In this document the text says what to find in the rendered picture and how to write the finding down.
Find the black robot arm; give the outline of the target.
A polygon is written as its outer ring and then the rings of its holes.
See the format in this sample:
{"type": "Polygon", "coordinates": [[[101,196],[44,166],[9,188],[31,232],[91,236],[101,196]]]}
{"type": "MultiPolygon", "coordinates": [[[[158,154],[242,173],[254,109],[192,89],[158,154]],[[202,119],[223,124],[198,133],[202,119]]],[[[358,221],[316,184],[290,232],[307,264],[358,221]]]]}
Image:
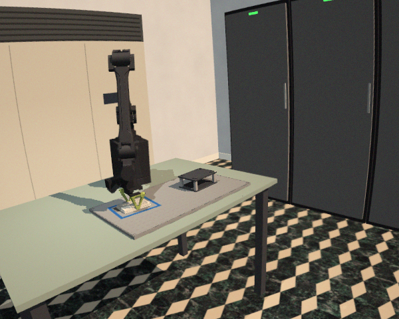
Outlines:
{"type": "Polygon", "coordinates": [[[116,75],[118,97],[116,119],[119,124],[119,133],[115,139],[118,141],[118,161],[121,161],[122,166],[121,174],[105,179],[107,190],[111,193],[114,193],[120,186],[125,189],[133,188],[133,179],[136,175],[134,160],[138,156],[138,146],[134,147],[134,141],[141,140],[141,136],[137,135],[134,130],[134,124],[137,124],[136,105],[132,106],[131,102],[129,103],[128,75],[131,70],[135,70],[135,65],[134,54],[130,54],[130,49],[113,50],[112,55],[108,55],[108,71],[115,72],[116,75]],[[124,144],[127,142],[131,144],[124,144]]]}

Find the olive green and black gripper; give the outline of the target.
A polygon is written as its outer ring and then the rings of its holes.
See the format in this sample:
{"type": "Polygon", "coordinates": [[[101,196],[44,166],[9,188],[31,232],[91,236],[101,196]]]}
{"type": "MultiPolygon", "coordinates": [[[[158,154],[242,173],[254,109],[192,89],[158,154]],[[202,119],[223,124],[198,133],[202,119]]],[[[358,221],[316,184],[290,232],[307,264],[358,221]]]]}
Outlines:
{"type": "Polygon", "coordinates": [[[142,204],[143,198],[145,196],[145,193],[144,192],[133,193],[134,190],[137,190],[137,189],[142,190],[143,189],[143,187],[141,185],[137,184],[136,175],[135,175],[135,177],[133,179],[133,182],[134,182],[134,187],[133,188],[125,189],[125,188],[122,187],[122,189],[119,189],[119,192],[122,194],[123,198],[125,198],[126,202],[132,201],[134,206],[135,206],[135,208],[138,210],[141,207],[141,204],[142,204]],[[129,195],[129,197],[130,197],[129,200],[127,199],[127,197],[125,196],[124,193],[129,195]],[[135,202],[135,198],[137,198],[137,197],[140,197],[140,201],[139,201],[138,206],[137,206],[137,204],[135,202]]]}

